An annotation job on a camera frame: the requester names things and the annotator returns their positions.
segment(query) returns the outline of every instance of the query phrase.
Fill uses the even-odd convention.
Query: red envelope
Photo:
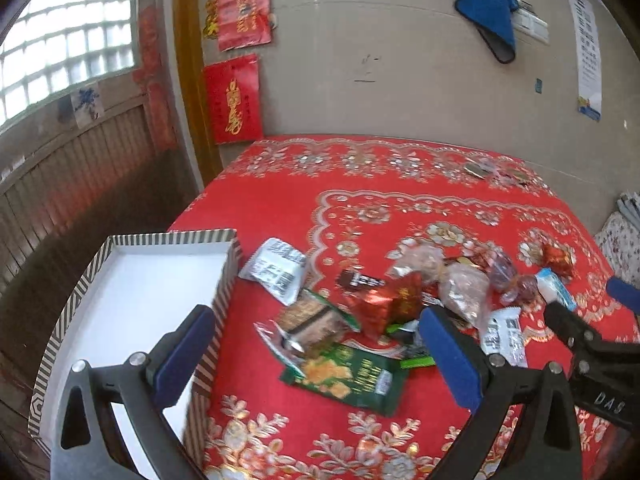
[[[269,43],[269,13],[270,0],[218,0],[218,48]]]
[[[258,57],[236,57],[204,67],[213,138],[218,144],[263,137]]]

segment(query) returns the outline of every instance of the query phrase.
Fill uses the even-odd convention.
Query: red tablecloth
[[[526,186],[479,180],[467,158],[488,157],[519,170]],[[306,251],[308,284],[340,302],[341,269],[383,276],[419,238],[447,255],[462,244],[504,248],[521,272],[536,272],[543,240],[575,255],[569,285],[579,314],[605,338],[638,339],[631,312],[604,291],[612,274],[591,236],[568,207],[520,160],[454,146],[365,137],[275,137],[256,142],[213,181],[172,230],[233,227],[248,256],[268,237]],[[205,468],[210,478],[424,478],[468,418],[436,367],[412,370],[396,414],[385,418],[285,386],[282,366],[260,342],[255,321],[282,308],[259,284],[238,280],[233,293],[210,407]],[[539,302],[520,321],[530,367],[570,353],[546,329]],[[378,348],[380,353],[393,349]],[[608,424],[577,410],[588,475]],[[510,412],[482,468],[493,472],[516,424]],[[381,461],[358,453],[362,439],[382,446]]]

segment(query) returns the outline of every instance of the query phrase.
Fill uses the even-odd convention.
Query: tiled wall
[[[577,112],[568,0],[525,1],[548,23],[550,45],[518,34],[510,65],[494,59],[454,0],[272,0],[273,43],[220,54],[203,40],[204,58],[260,55],[268,135],[406,137],[519,156],[596,232],[620,191],[640,187],[640,62],[589,0],[603,91],[602,120],[590,120]],[[237,152],[223,148],[223,158]]]

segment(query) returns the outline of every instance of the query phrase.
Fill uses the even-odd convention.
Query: blue gripper pad
[[[633,285],[623,282],[615,276],[607,281],[607,294],[622,303],[636,315],[640,315],[640,290]]]
[[[449,323],[449,327],[445,327],[444,322]],[[418,332],[436,361],[451,394],[458,406],[475,413],[482,401],[482,379],[448,329],[463,336],[448,319],[441,321],[432,308],[425,308],[420,314]]]
[[[160,410],[178,402],[184,387],[213,339],[216,326],[213,310],[203,305],[198,305],[196,309],[191,313],[193,316],[190,314],[175,332],[165,335],[156,345],[159,347],[165,338],[171,342],[162,364],[153,374],[153,399]]]

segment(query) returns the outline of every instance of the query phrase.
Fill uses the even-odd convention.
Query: blue towel
[[[501,63],[516,59],[516,39],[511,13],[518,9],[516,0],[456,0],[456,10],[475,23],[478,32]]]

